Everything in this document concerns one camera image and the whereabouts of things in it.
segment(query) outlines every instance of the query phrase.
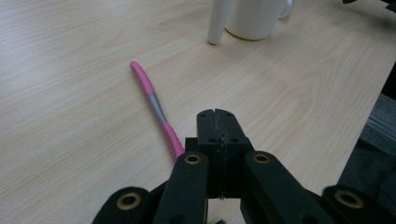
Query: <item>light wood surface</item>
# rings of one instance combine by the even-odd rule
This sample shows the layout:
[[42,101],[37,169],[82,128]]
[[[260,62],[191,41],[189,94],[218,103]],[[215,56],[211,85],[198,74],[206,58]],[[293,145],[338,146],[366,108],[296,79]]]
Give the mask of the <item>light wood surface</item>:
[[[307,189],[341,174],[396,59],[385,3],[296,0],[271,37],[205,42],[210,1],[0,2],[0,223],[91,223],[172,160],[129,62],[184,145],[197,113],[233,112]],[[208,222],[243,223],[237,200]]]

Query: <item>white mug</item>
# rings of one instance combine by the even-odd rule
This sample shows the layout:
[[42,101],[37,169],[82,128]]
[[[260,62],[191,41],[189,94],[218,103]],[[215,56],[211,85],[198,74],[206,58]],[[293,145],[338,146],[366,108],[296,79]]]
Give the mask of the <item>white mug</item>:
[[291,4],[292,0],[213,0],[207,41],[218,44],[224,28],[243,39],[264,39]]

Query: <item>black object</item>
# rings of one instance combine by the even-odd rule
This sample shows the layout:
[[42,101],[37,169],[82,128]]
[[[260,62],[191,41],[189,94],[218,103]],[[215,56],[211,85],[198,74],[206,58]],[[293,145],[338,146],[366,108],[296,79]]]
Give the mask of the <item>black object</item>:
[[396,100],[396,62],[393,65],[393,68],[390,71],[388,79],[385,82],[384,88],[382,88],[381,92],[393,100]]
[[[353,3],[356,2],[357,0],[343,0],[344,4],[349,4],[349,3]],[[396,1],[395,0],[381,0],[383,2],[388,3],[388,6],[386,7],[386,9],[396,12]]]
[[186,139],[167,182],[152,192],[117,191],[93,224],[204,224],[213,198],[240,198],[248,224],[396,223],[357,190],[334,186],[319,197],[304,189],[276,157],[254,150],[232,113],[217,109],[198,114],[197,138]]
[[359,139],[338,184],[363,192],[396,216],[396,156]]

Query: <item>table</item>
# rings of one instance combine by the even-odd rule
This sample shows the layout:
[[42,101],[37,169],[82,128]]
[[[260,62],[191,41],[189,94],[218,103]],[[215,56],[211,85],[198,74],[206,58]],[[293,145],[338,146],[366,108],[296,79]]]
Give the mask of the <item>table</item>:
[[[256,150],[316,193],[334,185],[396,59],[385,3],[298,0],[262,41],[205,42],[210,1],[0,3],[0,222],[91,223],[116,190],[173,162],[129,62],[182,143],[197,113],[233,112]],[[243,223],[237,200],[208,223]]]

